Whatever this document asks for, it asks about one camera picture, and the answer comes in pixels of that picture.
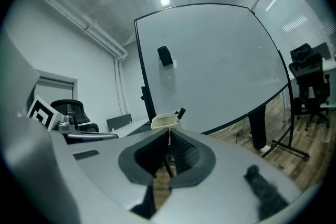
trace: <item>office chair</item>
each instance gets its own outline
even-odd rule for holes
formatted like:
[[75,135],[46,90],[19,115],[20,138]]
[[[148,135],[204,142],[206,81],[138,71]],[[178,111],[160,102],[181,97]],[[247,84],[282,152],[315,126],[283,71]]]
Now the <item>office chair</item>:
[[85,114],[82,102],[72,99],[63,99],[52,102],[50,106],[63,115],[72,116],[76,129],[79,128],[82,132],[99,133],[98,125],[95,123],[78,126],[78,124],[90,122],[90,119]]
[[[329,128],[329,119],[321,112],[325,111],[329,114],[328,108],[321,108],[321,104],[328,103],[330,95],[329,76],[325,75],[327,82],[323,78],[322,57],[319,53],[313,54],[308,44],[302,45],[300,48],[291,52],[293,63],[289,65],[289,69],[294,75],[299,85],[299,98],[295,100],[297,119],[299,115],[310,114],[305,130],[308,130],[309,123],[316,115],[323,119]],[[312,87],[314,98],[309,98],[309,88]],[[306,107],[306,111],[301,112],[301,104]]]

